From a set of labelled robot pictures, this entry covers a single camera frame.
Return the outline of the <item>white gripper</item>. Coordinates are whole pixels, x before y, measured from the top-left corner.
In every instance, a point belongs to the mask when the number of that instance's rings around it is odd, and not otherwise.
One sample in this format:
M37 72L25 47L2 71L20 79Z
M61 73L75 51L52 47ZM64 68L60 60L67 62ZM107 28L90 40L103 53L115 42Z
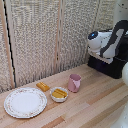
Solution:
M93 56L94 58L99 59L99 60L101 60L101 61L103 61L103 62L106 62L106 63L108 63L108 64L110 64L110 63L113 62L113 58L110 58L110 59L102 58L102 57L100 57L99 55L97 55L96 53L93 53L93 52L91 52L91 53L89 53L89 54L90 54L91 56Z

